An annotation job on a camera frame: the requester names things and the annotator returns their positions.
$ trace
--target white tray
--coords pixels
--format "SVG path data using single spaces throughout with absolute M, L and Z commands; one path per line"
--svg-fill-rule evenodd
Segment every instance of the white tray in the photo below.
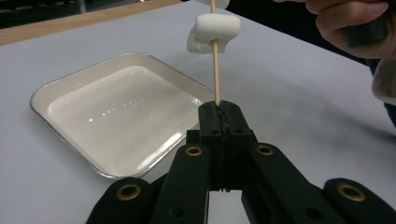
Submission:
M 207 87 L 142 53 L 38 89 L 32 109 L 99 174 L 141 176 L 196 128 Z

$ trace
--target skewer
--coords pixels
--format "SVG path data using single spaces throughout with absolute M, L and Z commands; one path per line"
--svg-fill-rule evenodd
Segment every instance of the skewer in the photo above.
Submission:
M 210 1 L 210 11 L 211 13 L 216 13 L 216 2 L 215 0 Z M 214 82 L 215 82 L 215 104 L 220 104 L 220 84 L 219 84 L 219 54 L 218 54 L 218 41 L 212 41 L 213 47 L 213 72 L 214 72 Z

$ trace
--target white table surface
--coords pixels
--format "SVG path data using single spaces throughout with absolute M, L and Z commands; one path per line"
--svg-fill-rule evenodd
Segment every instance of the white table surface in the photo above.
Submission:
M 0 47 L 0 223 L 84 223 L 113 180 L 99 176 L 29 107 L 42 85 L 145 52 L 212 88 L 211 55 L 186 50 L 195 2 Z M 396 207 L 396 136 L 367 67 L 241 18 L 220 54 L 221 96 L 261 142 L 313 184 L 358 181 Z M 172 155 L 144 178 L 166 172 Z M 240 192 L 211 193 L 209 223 L 248 223 Z

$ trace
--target white marshmallow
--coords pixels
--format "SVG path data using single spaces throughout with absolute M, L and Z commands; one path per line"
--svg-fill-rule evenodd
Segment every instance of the white marshmallow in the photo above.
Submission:
M 211 5 L 210 0 L 196 0 L 205 5 Z M 216 7 L 218 8 L 226 8 L 230 4 L 230 0 L 215 0 Z
M 227 44 L 236 38 L 241 29 L 239 18 L 231 15 L 203 14 L 197 17 L 187 39 L 191 53 L 212 53 L 212 41 L 218 42 L 218 53 L 223 53 Z

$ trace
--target black clamp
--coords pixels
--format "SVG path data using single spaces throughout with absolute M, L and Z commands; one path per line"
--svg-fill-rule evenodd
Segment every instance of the black clamp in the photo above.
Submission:
M 115 182 L 87 223 L 206 223 L 209 191 L 221 189 L 242 190 L 250 223 L 396 223 L 395 211 L 359 183 L 310 184 L 277 147 L 257 141 L 233 103 L 201 105 L 199 125 L 187 132 L 167 175 L 151 184 Z

